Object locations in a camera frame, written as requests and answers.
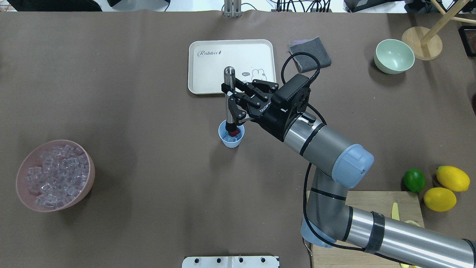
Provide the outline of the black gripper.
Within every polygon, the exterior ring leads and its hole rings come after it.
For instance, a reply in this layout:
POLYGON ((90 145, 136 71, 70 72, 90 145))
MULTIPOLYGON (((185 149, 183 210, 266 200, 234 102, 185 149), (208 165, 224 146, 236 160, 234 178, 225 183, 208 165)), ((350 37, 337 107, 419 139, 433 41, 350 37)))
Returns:
POLYGON ((228 111, 236 125, 246 121, 259 124, 264 130, 284 141, 290 124, 301 115, 311 92, 308 78, 296 74, 281 88, 277 83, 235 80, 235 89, 226 83, 221 90, 228 96, 228 111))

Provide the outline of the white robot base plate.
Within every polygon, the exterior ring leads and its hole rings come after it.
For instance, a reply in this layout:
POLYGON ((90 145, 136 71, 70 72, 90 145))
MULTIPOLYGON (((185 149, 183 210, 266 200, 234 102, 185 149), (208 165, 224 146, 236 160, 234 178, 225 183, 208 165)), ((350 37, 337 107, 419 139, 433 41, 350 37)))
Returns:
POLYGON ((182 268, 280 268, 275 256, 189 256, 182 268))

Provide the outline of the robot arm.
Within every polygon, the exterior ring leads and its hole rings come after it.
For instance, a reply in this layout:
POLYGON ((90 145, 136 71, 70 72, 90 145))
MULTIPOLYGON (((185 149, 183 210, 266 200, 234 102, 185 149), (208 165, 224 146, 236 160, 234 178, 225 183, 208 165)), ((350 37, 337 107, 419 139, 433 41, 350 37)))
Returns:
POLYGON ((316 168, 310 189, 308 179, 304 181, 304 238, 421 268, 474 268, 475 242, 366 211, 348 201, 374 157, 331 129, 321 114, 307 111, 316 111, 308 103, 311 82, 313 78, 297 74, 282 87, 260 80, 246 83, 227 67, 221 85, 231 135, 231 124, 237 128, 255 122, 316 168))

